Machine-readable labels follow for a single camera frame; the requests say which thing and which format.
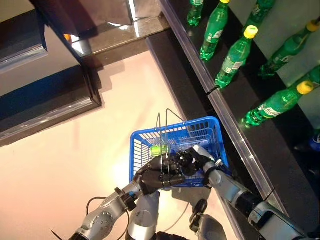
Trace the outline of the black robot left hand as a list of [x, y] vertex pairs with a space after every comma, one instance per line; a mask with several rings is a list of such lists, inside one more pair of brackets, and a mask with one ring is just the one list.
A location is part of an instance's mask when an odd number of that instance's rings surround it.
[[133, 181], [140, 187], [144, 196], [185, 182], [186, 177], [176, 171], [176, 165], [169, 164], [164, 157], [164, 155], [154, 157], [134, 175]]

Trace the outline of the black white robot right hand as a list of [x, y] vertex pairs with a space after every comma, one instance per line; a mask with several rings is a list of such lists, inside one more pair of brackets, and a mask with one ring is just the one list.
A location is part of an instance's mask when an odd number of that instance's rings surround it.
[[181, 172], [188, 177], [195, 175], [198, 171], [207, 174], [216, 166], [214, 158], [199, 145], [176, 152], [173, 160], [179, 165]]

